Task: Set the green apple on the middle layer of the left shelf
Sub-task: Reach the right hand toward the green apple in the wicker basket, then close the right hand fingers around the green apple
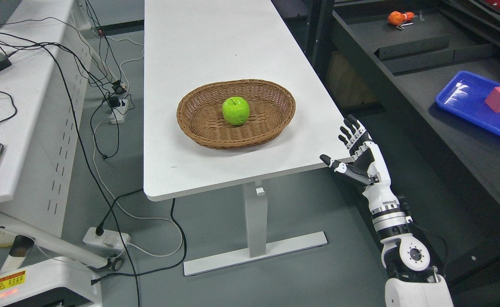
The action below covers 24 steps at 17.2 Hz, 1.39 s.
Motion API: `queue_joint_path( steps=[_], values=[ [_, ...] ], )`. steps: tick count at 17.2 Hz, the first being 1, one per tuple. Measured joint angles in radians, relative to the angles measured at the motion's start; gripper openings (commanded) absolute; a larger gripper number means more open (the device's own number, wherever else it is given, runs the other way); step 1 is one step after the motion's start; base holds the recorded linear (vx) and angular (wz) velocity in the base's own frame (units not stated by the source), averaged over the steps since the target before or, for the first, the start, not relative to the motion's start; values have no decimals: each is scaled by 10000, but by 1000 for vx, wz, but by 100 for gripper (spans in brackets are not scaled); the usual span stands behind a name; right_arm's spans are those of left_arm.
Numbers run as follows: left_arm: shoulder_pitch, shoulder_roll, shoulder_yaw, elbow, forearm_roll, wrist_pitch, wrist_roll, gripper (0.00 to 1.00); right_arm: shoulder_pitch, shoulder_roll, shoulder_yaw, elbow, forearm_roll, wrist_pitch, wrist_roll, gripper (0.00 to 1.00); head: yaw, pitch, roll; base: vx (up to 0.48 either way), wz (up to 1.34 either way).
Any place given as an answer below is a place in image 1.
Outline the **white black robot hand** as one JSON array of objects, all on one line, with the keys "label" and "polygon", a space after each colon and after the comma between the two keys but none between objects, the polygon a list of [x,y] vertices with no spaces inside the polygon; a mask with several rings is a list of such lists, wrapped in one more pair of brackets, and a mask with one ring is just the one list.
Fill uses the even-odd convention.
[{"label": "white black robot hand", "polygon": [[371,214],[400,209],[400,202],[391,190],[391,178],[381,150],[369,132],[353,115],[340,126],[339,140],[351,155],[350,162],[340,162],[327,155],[320,159],[334,173],[363,186]]}]

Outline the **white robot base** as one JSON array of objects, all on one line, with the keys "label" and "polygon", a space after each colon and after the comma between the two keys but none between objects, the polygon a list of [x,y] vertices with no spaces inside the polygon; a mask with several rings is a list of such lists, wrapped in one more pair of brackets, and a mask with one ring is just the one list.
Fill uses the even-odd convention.
[{"label": "white robot base", "polygon": [[67,257],[0,273],[0,307],[101,307],[92,270]]}]

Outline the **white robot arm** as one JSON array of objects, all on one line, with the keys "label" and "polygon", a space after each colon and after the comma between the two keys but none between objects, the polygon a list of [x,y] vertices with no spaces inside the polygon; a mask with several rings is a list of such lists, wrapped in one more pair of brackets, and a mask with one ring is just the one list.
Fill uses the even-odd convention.
[{"label": "white robot arm", "polygon": [[383,245],[381,262],[387,271],[387,307],[452,307],[445,278],[430,252],[410,231],[412,216],[399,200],[371,204],[372,223]]}]

